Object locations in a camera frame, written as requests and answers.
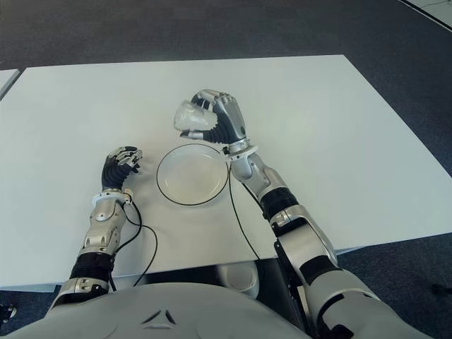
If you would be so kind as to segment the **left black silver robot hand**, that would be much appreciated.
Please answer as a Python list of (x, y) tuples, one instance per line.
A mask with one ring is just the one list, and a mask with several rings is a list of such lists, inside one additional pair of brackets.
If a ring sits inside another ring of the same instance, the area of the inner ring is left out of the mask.
[(105, 159), (102, 168), (102, 190), (122, 190), (130, 173), (138, 173), (143, 151), (133, 146), (121, 146), (113, 150)]

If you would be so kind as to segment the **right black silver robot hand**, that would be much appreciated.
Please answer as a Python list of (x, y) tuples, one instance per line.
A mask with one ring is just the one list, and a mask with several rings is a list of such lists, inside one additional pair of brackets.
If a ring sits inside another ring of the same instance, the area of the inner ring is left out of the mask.
[(182, 138), (233, 144), (246, 138), (245, 123), (236, 99), (228, 93), (204, 89), (183, 101), (174, 116)]

